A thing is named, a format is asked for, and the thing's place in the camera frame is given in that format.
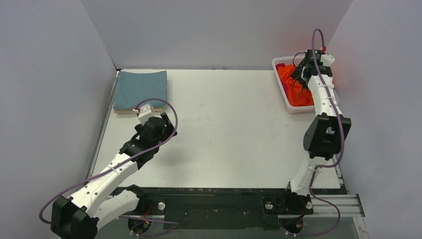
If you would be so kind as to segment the orange t shirt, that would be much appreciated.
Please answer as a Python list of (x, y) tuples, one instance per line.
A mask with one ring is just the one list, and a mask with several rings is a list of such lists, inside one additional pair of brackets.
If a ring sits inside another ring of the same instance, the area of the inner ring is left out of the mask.
[(276, 70), (282, 86), (285, 87), (286, 96), (291, 106), (306, 107), (314, 105), (311, 92), (303, 89), (302, 85), (291, 77), (295, 70), (293, 64), (277, 64)]

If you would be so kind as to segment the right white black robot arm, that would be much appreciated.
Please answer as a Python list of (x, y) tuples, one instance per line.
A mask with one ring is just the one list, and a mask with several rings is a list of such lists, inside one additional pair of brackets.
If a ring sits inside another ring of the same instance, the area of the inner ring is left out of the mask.
[(291, 77), (310, 91), (315, 118), (305, 132), (304, 160), (288, 183), (281, 200), (286, 214), (311, 214), (310, 191), (317, 176), (332, 158), (344, 150), (351, 119), (343, 116), (335, 96), (331, 64), (334, 57), (321, 50), (307, 50)]

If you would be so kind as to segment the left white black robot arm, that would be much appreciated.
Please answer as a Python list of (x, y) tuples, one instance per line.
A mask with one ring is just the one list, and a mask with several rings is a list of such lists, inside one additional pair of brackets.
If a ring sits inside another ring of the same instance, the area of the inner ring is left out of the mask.
[(69, 197), (59, 196), (52, 205), (50, 230), (62, 239), (93, 239), (98, 230), (121, 214), (143, 214), (148, 200), (127, 192), (111, 202), (106, 198), (129, 176), (137, 172), (177, 134), (166, 113), (155, 116), (140, 111), (136, 134), (115, 155), (109, 165)]

